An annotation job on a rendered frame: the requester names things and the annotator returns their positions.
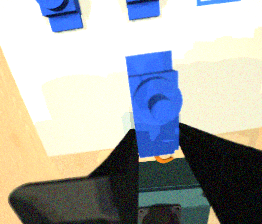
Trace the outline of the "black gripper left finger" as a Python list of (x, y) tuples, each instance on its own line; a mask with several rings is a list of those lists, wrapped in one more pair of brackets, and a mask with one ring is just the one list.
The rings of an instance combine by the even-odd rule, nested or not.
[(8, 203), (22, 224), (106, 219), (138, 224), (139, 152), (135, 129), (85, 176), (27, 182), (10, 191)]

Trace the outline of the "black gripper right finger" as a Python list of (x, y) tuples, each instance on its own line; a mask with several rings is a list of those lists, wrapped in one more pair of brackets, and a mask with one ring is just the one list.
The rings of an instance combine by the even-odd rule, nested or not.
[(181, 122), (179, 145), (220, 224), (262, 224), (262, 150)]

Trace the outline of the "white flat panel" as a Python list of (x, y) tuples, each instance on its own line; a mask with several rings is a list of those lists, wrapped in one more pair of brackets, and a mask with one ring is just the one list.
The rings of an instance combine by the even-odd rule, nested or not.
[(0, 0), (0, 46), (48, 156), (135, 129), (125, 56), (171, 51), (179, 122), (262, 128), (262, 0)]

